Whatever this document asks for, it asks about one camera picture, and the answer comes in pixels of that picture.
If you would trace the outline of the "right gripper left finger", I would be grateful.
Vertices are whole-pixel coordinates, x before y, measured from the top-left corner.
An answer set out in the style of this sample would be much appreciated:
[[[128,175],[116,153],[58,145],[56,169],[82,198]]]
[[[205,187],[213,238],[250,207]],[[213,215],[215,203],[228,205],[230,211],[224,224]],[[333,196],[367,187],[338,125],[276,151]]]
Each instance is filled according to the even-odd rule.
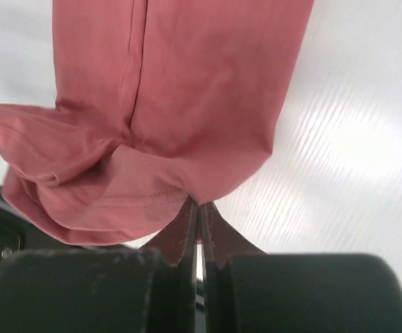
[[[0,332],[193,332],[197,205],[139,249],[31,250],[0,265]]]

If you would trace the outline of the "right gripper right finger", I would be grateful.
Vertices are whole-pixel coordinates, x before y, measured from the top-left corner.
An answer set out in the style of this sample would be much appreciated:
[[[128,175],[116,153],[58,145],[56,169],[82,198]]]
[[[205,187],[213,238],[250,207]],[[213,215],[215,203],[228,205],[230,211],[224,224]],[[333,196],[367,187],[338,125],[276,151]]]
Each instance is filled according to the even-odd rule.
[[[362,253],[267,254],[199,208],[208,332],[402,332],[393,270]]]

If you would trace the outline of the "salmon pink t shirt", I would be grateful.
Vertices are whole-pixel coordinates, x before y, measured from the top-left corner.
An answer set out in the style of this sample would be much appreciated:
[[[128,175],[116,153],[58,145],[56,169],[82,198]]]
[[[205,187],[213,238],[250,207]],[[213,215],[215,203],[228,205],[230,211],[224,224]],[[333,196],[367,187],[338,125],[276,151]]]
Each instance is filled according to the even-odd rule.
[[[0,104],[2,194],[71,245],[163,229],[270,158],[311,1],[54,1],[56,105]]]

